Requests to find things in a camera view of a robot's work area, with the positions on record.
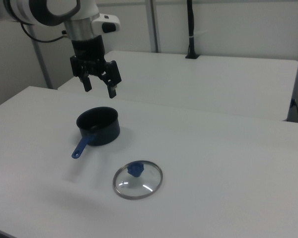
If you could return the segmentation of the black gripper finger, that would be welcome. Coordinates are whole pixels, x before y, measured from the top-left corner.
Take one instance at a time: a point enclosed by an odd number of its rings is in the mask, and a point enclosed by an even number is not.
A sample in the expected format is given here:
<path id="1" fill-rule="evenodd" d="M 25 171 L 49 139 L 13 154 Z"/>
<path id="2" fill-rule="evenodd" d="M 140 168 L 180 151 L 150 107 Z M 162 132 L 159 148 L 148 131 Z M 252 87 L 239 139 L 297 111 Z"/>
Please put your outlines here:
<path id="1" fill-rule="evenodd" d="M 83 83 L 85 92 L 89 92 L 92 89 L 89 74 L 84 61 L 78 59 L 76 56 L 70 58 L 73 75 L 78 77 Z"/>
<path id="2" fill-rule="evenodd" d="M 109 98 L 113 99 L 117 95 L 117 85 L 122 81 L 117 63 L 114 60 L 106 62 L 99 78 L 107 85 Z"/>

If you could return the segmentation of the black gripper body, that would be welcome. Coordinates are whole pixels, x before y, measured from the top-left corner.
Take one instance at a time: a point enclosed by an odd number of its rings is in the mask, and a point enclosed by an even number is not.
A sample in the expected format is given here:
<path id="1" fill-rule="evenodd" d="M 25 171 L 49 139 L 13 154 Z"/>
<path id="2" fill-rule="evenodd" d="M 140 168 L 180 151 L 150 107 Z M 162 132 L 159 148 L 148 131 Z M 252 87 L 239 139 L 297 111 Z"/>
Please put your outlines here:
<path id="1" fill-rule="evenodd" d="M 105 48 L 101 35 L 86 41 L 72 41 L 72 46 L 74 56 L 71 57 L 71 66 L 74 76 L 80 76 L 82 68 L 86 68 L 90 75 L 108 77 L 105 71 Z"/>

